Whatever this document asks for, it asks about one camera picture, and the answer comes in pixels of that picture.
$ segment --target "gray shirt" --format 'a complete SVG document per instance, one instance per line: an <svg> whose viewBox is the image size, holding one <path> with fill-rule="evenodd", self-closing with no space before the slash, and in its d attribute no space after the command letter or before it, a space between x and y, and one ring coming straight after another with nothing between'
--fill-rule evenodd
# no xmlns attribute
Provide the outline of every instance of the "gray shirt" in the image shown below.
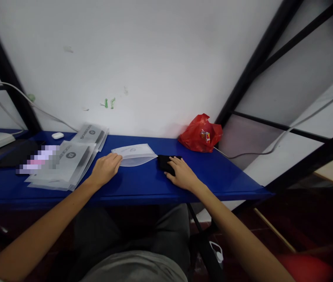
<svg viewBox="0 0 333 282"><path fill-rule="evenodd" d="M81 280L99 281L187 282L187 277L179 265L166 256L148 251L128 251L107 257Z"/></svg>

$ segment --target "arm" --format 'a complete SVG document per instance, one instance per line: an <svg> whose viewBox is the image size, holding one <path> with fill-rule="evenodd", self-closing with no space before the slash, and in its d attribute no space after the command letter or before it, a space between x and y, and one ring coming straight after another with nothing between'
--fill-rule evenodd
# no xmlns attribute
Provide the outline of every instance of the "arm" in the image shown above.
<svg viewBox="0 0 333 282"><path fill-rule="evenodd" d="M0 253L0 279L21 281L37 266L93 194L117 172L122 156L97 160L91 176Z"/></svg>
<svg viewBox="0 0 333 282"><path fill-rule="evenodd" d="M185 161L176 157L168 162L175 177L166 177L189 190L204 204L225 236L233 254L252 279L260 282L294 281L288 271L258 238L204 185Z"/></svg>

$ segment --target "red plastic bag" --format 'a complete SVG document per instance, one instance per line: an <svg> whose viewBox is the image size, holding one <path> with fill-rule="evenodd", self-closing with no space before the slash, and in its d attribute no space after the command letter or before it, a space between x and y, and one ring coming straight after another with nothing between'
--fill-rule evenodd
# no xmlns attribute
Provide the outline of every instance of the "red plastic bag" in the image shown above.
<svg viewBox="0 0 333 282"><path fill-rule="evenodd" d="M178 141L191 151L212 153L213 147L221 139L222 127L210 123L208 119L206 114L197 115Z"/></svg>

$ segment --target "gray pants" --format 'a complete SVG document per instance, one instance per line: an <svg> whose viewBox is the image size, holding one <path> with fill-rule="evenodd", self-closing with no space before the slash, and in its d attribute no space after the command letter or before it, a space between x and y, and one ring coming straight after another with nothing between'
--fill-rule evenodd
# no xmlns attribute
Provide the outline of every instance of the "gray pants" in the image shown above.
<svg viewBox="0 0 333 282"><path fill-rule="evenodd" d="M186 204L166 212L157 221L151 236L130 241L124 241L104 208L83 209L75 218L75 249L79 258L68 280L79 281L106 257L130 250L145 250L169 257L187 275L190 266L189 237Z"/></svg>

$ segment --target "black wallet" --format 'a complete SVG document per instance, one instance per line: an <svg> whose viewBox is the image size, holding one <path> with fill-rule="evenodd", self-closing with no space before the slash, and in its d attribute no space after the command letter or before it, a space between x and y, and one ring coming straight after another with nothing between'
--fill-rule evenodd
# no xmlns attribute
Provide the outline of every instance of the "black wallet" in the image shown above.
<svg viewBox="0 0 333 282"><path fill-rule="evenodd" d="M165 156L165 155L158 155L157 156L157 162L158 162L158 168L162 171L169 172L172 176L175 176L174 169L168 164L170 161L169 157L177 157L181 159L181 156Z"/></svg>

